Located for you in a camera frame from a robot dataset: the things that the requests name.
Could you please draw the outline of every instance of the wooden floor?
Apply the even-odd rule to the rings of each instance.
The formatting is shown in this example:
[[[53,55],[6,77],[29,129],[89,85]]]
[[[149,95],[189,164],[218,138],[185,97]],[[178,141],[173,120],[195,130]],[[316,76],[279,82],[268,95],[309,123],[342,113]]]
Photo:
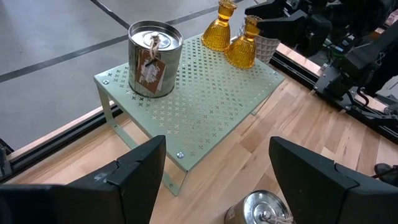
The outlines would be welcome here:
[[[148,140],[125,115],[117,120],[138,143]],[[283,197],[268,156],[271,136],[286,138],[367,175],[373,174],[378,162],[398,161],[395,144],[286,77],[257,115],[250,114],[192,170],[178,197],[161,186],[151,223],[222,223],[225,211],[254,189]],[[67,184],[128,150],[110,128],[102,126],[8,184]]]

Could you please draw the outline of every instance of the silver lid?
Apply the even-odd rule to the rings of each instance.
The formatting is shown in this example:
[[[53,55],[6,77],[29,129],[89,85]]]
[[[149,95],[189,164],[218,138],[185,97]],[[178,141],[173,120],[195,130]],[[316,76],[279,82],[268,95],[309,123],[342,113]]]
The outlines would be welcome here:
[[[244,201],[243,208],[246,223],[272,223],[263,221],[262,216],[269,215],[288,218],[290,213],[280,198],[266,190],[258,190],[251,193]]]
[[[157,21],[140,21],[129,29],[129,38],[135,44],[149,49],[154,36],[159,37],[159,52],[168,52],[182,46],[182,34],[174,27]]]

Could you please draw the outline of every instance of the silver tin can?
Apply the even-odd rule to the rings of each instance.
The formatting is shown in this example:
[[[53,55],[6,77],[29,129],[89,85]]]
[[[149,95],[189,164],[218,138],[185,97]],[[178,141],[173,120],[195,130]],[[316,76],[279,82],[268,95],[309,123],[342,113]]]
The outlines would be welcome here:
[[[159,36],[157,58],[165,63],[164,76],[157,91],[149,91],[136,81],[139,70],[140,56],[143,50],[149,51],[151,37]],[[175,76],[182,51],[182,34],[174,27],[157,21],[140,21],[129,28],[129,84],[131,88],[143,96],[158,98],[169,94],[174,87]]]
[[[291,217],[289,210],[278,196],[266,190],[257,190],[229,208],[225,214],[224,223],[276,223],[274,221],[267,221],[268,216],[282,219]]]

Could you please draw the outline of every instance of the hang tag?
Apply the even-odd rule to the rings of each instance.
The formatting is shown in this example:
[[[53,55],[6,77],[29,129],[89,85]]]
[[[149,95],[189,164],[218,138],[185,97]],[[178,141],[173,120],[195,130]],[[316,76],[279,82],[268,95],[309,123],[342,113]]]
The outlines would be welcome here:
[[[160,60],[158,55],[152,60],[149,51],[141,50],[136,82],[155,94],[156,91],[162,89],[165,69],[166,64]]]

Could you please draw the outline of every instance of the yellow glass candle holder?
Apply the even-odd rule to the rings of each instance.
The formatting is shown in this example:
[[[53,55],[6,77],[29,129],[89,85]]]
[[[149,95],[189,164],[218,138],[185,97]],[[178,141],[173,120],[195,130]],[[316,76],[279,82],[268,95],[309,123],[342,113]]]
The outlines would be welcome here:
[[[224,51],[231,41],[231,29],[228,21],[236,9],[236,5],[231,0],[220,0],[218,4],[220,5],[218,18],[209,25],[201,37],[201,41],[211,50]]]
[[[227,61],[238,68],[251,68],[256,58],[255,36],[260,33],[256,27],[258,21],[262,20],[257,16],[245,18],[244,34],[236,39],[224,52]]]

